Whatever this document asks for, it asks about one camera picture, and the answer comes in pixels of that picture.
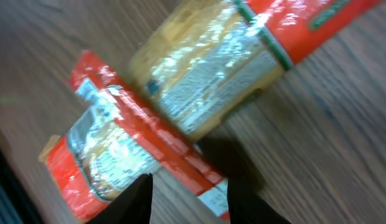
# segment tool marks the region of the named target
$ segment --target wooden surface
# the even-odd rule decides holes
[[[73,222],[37,156],[86,107],[68,84],[80,50],[122,72],[179,1],[0,1],[0,145],[47,223]],[[386,223],[386,2],[207,142],[219,139],[241,144],[291,222]],[[154,181],[152,223],[219,222],[165,170]]]

